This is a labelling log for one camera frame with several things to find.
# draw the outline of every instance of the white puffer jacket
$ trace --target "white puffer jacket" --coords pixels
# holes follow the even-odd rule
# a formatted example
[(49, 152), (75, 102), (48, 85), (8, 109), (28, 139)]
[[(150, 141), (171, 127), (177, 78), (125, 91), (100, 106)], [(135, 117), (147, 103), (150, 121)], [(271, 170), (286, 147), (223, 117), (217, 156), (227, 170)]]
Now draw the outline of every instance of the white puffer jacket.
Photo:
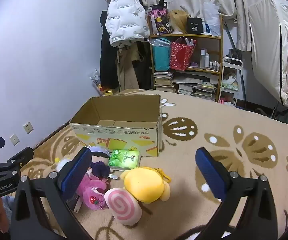
[(113, 47), (149, 37), (145, 10), (139, 0), (111, 0), (107, 13), (105, 25)]

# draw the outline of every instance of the beige pants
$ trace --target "beige pants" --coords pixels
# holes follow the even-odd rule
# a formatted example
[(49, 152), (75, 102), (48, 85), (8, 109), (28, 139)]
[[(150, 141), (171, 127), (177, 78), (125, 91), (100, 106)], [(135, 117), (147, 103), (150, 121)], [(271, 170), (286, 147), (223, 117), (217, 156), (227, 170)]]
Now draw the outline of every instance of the beige pants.
[(113, 93), (119, 93), (126, 89), (139, 89), (135, 70), (132, 64), (132, 50), (123, 48), (118, 52), (117, 76), (119, 87), (113, 90)]

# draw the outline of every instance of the teal bag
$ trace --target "teal bag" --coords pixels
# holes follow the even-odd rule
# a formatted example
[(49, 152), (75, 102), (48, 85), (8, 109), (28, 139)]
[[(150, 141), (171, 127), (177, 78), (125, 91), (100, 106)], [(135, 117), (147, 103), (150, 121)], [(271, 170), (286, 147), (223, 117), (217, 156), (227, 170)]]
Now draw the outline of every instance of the teal bag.
[(155, 62), (155, 70), (167, 71), (170, 69), (171, 46), (157, 47), (153, 46), (153, 56)]

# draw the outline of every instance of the red gift bag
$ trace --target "red gift bag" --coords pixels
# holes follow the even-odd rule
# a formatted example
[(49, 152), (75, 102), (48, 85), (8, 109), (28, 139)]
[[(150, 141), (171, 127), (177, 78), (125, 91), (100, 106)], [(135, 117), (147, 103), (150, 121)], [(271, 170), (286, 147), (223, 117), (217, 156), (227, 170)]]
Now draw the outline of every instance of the red gift bag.
[(193, 46), (188, 46), (184, 37), (180, 37), (171, 44), (171, 63), (172, 69), (186, 70), (189, 66), (189, 60), (194, 52), (196, 41)]

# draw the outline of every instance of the pink swirl plush toy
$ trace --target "pink swirl plush toy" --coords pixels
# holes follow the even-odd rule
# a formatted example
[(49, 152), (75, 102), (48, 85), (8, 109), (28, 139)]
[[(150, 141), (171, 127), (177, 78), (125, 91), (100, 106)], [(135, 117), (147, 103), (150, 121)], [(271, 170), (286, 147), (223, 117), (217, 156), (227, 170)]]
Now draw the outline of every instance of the pink swirl plush toy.
[(108, 190), (104, 197), (118, 222), (126, 226), (132, 226), (140, 220), (142, 209), (137, 200), (127, 190), (113, 188)]

